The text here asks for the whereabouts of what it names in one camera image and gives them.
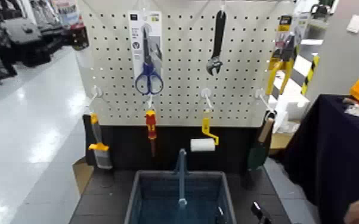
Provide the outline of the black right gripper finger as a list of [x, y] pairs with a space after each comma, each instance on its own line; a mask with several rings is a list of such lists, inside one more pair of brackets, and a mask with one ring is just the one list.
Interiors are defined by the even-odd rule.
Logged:
[[263, 209], [256, 201], [252, 203], [251, 212], [258, 219], [258, 224], [272, 224], [271, 215]]

